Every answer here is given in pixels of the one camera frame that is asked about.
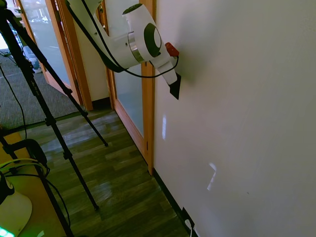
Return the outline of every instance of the red component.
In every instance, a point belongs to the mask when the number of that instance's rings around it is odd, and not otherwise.
[[[179,51],[171,43],[168,42],[165,44],[165,46],[166,46],[167,51],[171,57],[179,56]]]

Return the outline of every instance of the wooden door frame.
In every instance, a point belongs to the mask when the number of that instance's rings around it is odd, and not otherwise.
[[[66,67],[67,75],[69,77],[70,85],[67,85],[65,83],[65,86],[72,89],[72,96],[79,104],[83,104],[88,111],[91,111],[93,110],[93,106],[86,74],[84,71],[74,21],[66,7],[65,1],[56,1],[58,5],[58,11],[56,8],[55,0],[45,0],[47,10],[50,15],[54,32],[57,38],[57,42]],[[21,4],[21,0],[17,0],[16,4],[21,8],[22,12],[25,12]],[[26,20],[24,14],[21,14],[21,17],[23,22],[25,23],[25,27],[29,36],[36,43],[29,22]],[[50,75],[50,73],[45,73],[46,69],[44,65],[40,63],[40,66],[46,82],[54,85],[56,89],[63,93],[62,89],[57,85],[56,81]]]
[[[139,0],[146,6],[151,13],[154,20],[156,20],[156,0]],[[99,20],[103,20],[105,30],[109,34],[106,6],[103,0],[102,2],[103,14],[97,12]],[[118,116],[122,120],[124,126],[129,132],[130,136],[134,140],[137,148],[143,155],[148,165],[148,172],[153,174],[154,170],[154,126],[155,126],[155,79],[142,78],[142,92],[143,92],[143,124],[144,124],[144,137],[141,135],[131,118],[126,113],[122,104],[118,100],[115,86],[114,72],[109,68],[106,68],[107,81],[109,86],[110,102],[113,109],[116,110]],[[142,64],[143,76],[154,76],[155,69],[150,63]]]
[[[72,62],[74,69],[75,86],[81,94],[81,99],[84,107],[91,111],[93,110],[91,95],[89,91],[88,81],[86,78],[84,65],[82,61],[82,55],[79,47],[77,33],[75,29],[74,19],[71,13],[68,11],[65,0],[56,0],[59,10],[61,22],[65,32],[65,39],[63,41],[64,47],[68,48],[69,58]]]

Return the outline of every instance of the black baseboard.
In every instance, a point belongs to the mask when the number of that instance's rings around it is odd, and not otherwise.
[[[92,106],[94,110],[107,109],[108,107],[111,107],[110,98],[107,97],[100,100],[92,101]]]
[[[171,192],[169,191],[167,186],[164,184],[163,180],[161,179],[161,177],[159,176],[159,174],[157,173],[157,171],[155,169],[154,169],[154,178],[156,179],[156,181],[159,184],[161,190],[163,191],[164,195],[168,199],[171,207],[173,208],[173,210],[177,214],[178,218],[180,219],[180,221],[181,221],[182,225],[184,226],[184,228],[186,229],[187,233],[190,235],[190,230],[187,227],[187,225],[184,223],[184,221],[185,221],[184,216],[187,214],[187,212],[186,211],[183,212],[181,210],[181,208],[178,205],[177,201],[173,198]],[[193,230],[192,236],[193,237],[198,237],[194,230]]]

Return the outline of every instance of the wooden table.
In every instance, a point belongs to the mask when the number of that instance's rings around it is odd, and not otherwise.
[[[19,133],[5,137],[9,144],[21,140]],[[18,158],[29,158],[27,150],[20,149],[15,152]],[[0,148],[0,163],[11,160],[11,157]],[[20,174],[39,175],[40,169],[25,166],[19,169]],[[33,206],[31,217],[19,237],[37,237],[44,231],[44,237],[72,237],[73,234],[64,218],[57,201],[47,183],[38,177],[16,176],[8,177],[17,192],[27,196]]]

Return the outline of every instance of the power plug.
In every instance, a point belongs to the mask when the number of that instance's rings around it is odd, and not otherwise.
[[[192,230],[191,222],[190,222],[189,219],[185,220],[184,223],[186,224],[186,226],[187,226],[190,230]]]
[[[191,230],[191,234],[190,234],[190,237],[192,237],[192,226],[191,226],[191,222],[189,219],[185,220],[184,223],[187,225],[187,227]]]

